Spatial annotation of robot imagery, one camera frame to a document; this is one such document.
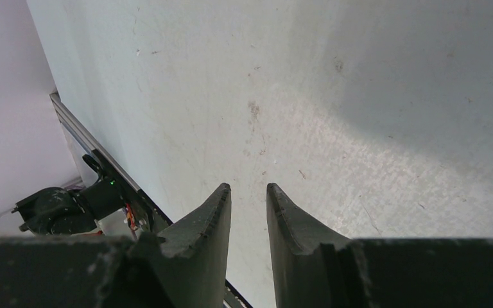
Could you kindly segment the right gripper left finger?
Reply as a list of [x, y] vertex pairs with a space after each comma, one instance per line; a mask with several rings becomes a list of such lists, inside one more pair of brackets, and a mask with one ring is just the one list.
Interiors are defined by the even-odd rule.
[[0, 237], [0, 307], [222, 307], [231, 188], [137, 240]]

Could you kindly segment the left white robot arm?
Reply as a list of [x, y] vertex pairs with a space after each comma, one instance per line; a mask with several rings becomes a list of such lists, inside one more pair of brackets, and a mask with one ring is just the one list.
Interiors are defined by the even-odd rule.
[[154, 230], [154, 207], [135, 190], [99, 150], [82, 157], [97, 180], [81, 189], [47, 187], [16, 203], [12, 212], [23, 219], [19, 230], [39, 235], [73, 235], [91, 232], [96, 223], [126, 211], [129, 229]]

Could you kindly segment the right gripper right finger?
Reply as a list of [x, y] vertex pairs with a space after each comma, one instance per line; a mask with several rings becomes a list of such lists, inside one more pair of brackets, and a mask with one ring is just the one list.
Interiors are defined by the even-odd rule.
[[349, 239], [267, 186], [278, 307], [493, 307], [493, 239]]

